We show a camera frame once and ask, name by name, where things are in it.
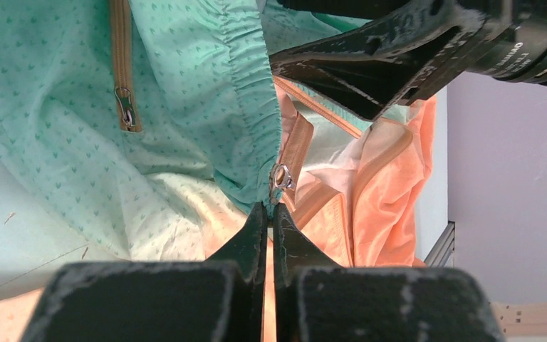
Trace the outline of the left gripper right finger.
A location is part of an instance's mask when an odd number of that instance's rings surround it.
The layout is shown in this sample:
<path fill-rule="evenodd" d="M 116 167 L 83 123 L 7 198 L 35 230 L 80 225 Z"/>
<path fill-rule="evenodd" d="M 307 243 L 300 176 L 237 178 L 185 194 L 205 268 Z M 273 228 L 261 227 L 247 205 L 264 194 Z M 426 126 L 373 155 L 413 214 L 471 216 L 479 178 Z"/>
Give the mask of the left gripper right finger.
<path fill-rule="evenodd" d="M 502 341 L 478 283 L 443 267 L 342 267 L 273 214 L 278 341 Z"/>

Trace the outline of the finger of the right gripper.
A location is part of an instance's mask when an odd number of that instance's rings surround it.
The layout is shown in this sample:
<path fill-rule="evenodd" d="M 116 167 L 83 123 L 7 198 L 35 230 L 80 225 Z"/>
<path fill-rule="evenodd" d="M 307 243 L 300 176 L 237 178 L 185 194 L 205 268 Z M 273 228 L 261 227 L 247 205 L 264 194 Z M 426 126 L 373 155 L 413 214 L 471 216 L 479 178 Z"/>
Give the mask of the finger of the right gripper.
<path fill-rule="evenodd" d="M 296 11 L 379 19 L 409 3 L 410 0 L 278 0 L 280 5 Z"/>
<path fill-rule="evenodd" d="M 299 83 L 363 120 L 426 100 L 473 64 L 474 39 L 457 25 L 458 1 L 410 1 L 345 33 L 270 57 L 275 76 Z"/>

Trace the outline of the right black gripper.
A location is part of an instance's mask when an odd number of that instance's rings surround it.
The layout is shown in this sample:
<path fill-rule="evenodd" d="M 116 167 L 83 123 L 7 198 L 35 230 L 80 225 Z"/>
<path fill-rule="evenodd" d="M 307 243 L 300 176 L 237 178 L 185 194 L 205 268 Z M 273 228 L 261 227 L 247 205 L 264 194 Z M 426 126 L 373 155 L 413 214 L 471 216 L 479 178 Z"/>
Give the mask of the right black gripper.
<path fill-rule="evenodd" d="M 458 1 L 457 25 L 474 39 L 467 71 L 547 87 L 547 1 Z"/>

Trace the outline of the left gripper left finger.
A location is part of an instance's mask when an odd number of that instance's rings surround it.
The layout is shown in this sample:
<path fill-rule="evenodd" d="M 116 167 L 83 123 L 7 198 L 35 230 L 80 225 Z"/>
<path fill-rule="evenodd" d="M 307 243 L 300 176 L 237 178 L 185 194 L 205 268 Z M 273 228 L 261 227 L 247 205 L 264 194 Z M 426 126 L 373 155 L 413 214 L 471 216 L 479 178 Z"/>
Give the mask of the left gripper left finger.
<path fill-rule="evenodd" d="M 23 341 L 261 341 L 268 216 L 204 261 L 95 261 L 51 278 Z"/>

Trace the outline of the silver zipper slider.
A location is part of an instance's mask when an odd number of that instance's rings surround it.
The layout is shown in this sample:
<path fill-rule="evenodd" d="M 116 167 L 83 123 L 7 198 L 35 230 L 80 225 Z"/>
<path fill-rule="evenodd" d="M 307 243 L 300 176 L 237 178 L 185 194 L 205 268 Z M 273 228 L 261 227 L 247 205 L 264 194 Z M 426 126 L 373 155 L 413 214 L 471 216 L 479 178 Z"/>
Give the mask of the silver zipper slider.
<path fill-rule="evenodd" d="M 296 183 L 286 164 L 277 163 L 270 172 L 271 189 L 295 189 Z"/>

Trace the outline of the teal and orange jacket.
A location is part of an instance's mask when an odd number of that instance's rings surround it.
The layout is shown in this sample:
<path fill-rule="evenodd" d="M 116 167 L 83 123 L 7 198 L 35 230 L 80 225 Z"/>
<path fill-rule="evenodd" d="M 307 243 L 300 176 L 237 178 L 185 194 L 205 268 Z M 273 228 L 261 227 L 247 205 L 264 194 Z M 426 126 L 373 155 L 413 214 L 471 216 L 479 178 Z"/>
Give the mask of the teal and orange jacket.
<path fill-rule="evenodd" d="M 420 266 L 435 100 L 365 125 L 271 72 L 340 29 L 255 1 L 0 1 L 0 232 L 12 261 L 204 261 L 262 204 L 340 266 Z M 132 92 L 121 124 L 115 87 Z M 271 189 L 277 163 L 295 189 Z M 274 239 L 261 341 L 274 341 Z M 22 334 L 48 284 L 0 300 Z"/>

